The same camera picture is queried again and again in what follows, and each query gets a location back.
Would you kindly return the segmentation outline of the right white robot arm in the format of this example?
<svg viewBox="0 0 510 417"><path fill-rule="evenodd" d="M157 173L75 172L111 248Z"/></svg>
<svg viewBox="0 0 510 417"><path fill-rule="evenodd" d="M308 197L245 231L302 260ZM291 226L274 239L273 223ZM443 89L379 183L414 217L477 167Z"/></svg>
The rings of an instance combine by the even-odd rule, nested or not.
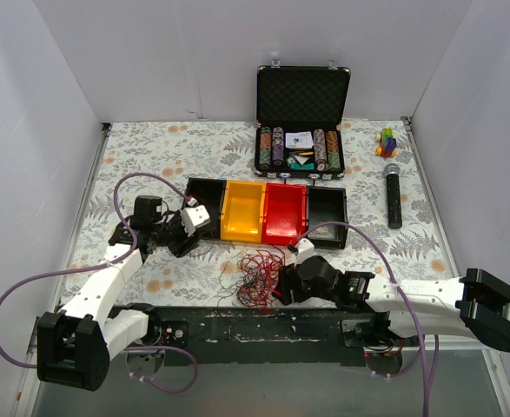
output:
<svg viewBox="0 0 510 417"><path fill-rule="evenodd" d="M510 285L479 268L446 280L393 284L370 272L341 272L314 255L280 268L273 296L285 306L319 298L353 314L384 314L369 324L371 338L384 346L430 334L510 353Z"/></svg>

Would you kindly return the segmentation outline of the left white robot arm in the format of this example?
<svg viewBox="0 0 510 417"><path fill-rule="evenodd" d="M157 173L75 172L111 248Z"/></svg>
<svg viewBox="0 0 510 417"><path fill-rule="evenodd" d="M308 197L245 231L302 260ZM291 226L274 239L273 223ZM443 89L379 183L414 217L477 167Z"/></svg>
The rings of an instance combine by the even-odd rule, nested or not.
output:
<svg viewBox="0 0 510 417"><path fill-rule="evenodd" d="M163 210L152 195L135 199L132 215L109 239L99 270L56 313L37 324L37 376L40 381L97 390L111 361L121 352L164 354L175 347L183 325L160 325L148 304L118 307L116 301L133 275L158 248L182 257L196 248L209 212L195 198L178 210Z"/></svg>

